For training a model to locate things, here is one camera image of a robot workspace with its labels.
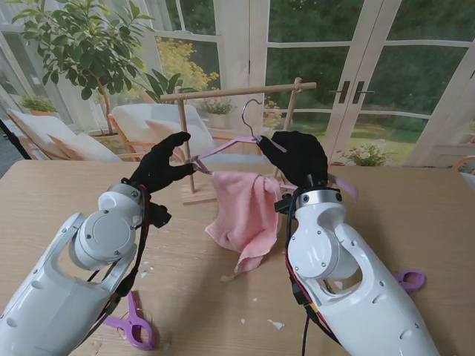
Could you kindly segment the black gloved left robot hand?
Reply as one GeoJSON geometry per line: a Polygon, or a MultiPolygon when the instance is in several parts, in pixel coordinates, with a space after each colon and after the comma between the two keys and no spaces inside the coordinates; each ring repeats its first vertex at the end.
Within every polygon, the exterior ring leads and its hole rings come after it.
{"type": "Polygon", "coordinates": [[[143,185],[148,193],[162,190],[181,179],[191,176],[195,172],[192,163],[171,166],[170,159],[175,148],[187,143],[191,138],[189,133],[181,131],[173,133],[154,145],[141,159],[138,168],[127,180],[129,185],[139,188],[143,185]]]}

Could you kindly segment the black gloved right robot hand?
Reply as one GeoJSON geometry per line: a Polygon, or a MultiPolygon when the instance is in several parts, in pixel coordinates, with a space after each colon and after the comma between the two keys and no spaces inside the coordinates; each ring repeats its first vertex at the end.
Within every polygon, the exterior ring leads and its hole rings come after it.
{"type": "Polygon", "coordinates": [[[276,131],[263,136],[259,148],[293,185],[324,187],[328,183],[328,161],[316,137],[299,131],[276,131]]]}

